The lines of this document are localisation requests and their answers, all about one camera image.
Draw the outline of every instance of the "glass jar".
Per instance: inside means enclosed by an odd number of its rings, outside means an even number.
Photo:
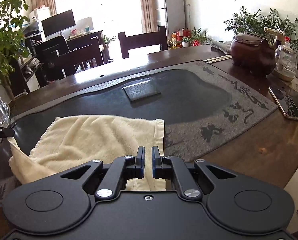
[[[279,60],[276,64],[276,71],[288,78],[294,78],[298,69],[297,58],[294,50],[289,46],[279,45]]]

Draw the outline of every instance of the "computer monitor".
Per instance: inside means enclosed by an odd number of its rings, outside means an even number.
[[[51,16],[41,23],[46,37],[76,25],[72,10]]]

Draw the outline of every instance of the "brown pot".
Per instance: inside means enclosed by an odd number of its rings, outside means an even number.
[[[238,34],[232,39],[230,50],[234,65],[248,68],[254,75],[266,76],[276,66],[275,50],[263,37]]]

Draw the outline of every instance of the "beige towel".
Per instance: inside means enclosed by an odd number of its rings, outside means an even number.
[[[100,159],[112,163],[119,156],[137,155],[145,147],[145,177],[127,182],[127,190],[165,190],[164,179],[152,178],[151,147],[163,155],[164,121],[130,119],[111,115],[81,115],[60,118],[48,127],[30,155],[9,138],[13,156],[9,166],[25,184],[60,171]]]

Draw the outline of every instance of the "black robotic gripper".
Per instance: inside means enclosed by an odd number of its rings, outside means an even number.
[[[152,148],[153,177],[170,191],[126,191],[144,177],[145,149],[111,164],[92,160],[22,185],[3,211],[5,240],[290,240],[294,211],[279,187],[205,160],[184,163]]]

